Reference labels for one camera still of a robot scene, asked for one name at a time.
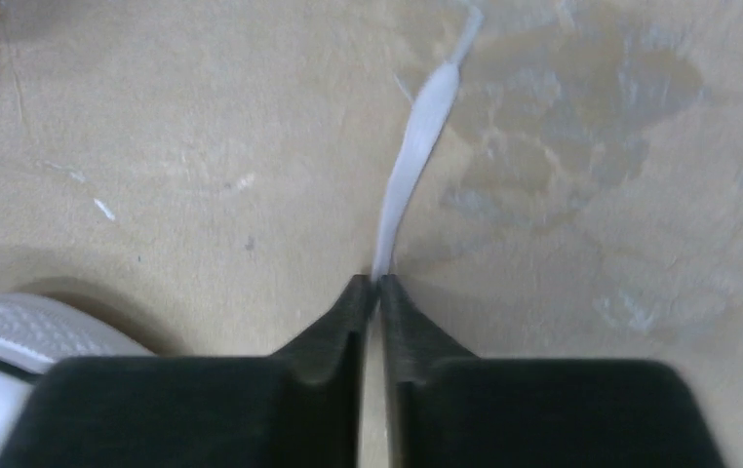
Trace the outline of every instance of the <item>stained surface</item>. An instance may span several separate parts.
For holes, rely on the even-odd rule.
[[[743,1],[479,5],[396,271],[478,352],[673,364],[743,466]],[[371,263],[404,92],[465,18],[451,0],[0,2],[0,292],[157,351],[276,349]]]

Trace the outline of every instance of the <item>white shoe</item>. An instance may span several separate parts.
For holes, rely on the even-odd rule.
[[[141,345],[93,317],[33,294],[0,295],[0,448],[32,382],[73,356],[151,356]]]

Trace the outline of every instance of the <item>beige surface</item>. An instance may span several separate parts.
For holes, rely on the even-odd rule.
[[[743,1],[617,4],[482,3],[397,271],[481,353],[674,364],[743,466]],[[465,15],[0,3],[0,292],[62,296],[157,351],[275,349],[370,264],[398,82]],[[367,466],[386,459],[378,344]]]

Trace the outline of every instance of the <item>white shoelace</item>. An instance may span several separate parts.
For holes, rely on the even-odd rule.
[[[406,123],[406,132],[398,153],[392,175],[386,186],[386,195],[380,210],[380,224],[377,228],[377,248],[371,279],[377,281],[389,271],[395,247],[398,227],[406,206],[420,178],[420,173],[429,160],[432,148],[449,117],[451,105],[460,85],[460,64],[472,48],[472,43],[481,29],[484,15],[475,7],[469,9],[469,19],[458,39],[450,59],[439,66],[426,80]]]

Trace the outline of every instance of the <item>dark corner object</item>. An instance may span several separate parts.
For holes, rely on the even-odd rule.
[[[395,467],[724,467],[669,368],[478,358],[395,276],[377,291],[354,277],[269,356],[64,361],[39,380],[0,467],[355,466],[378,295]]]

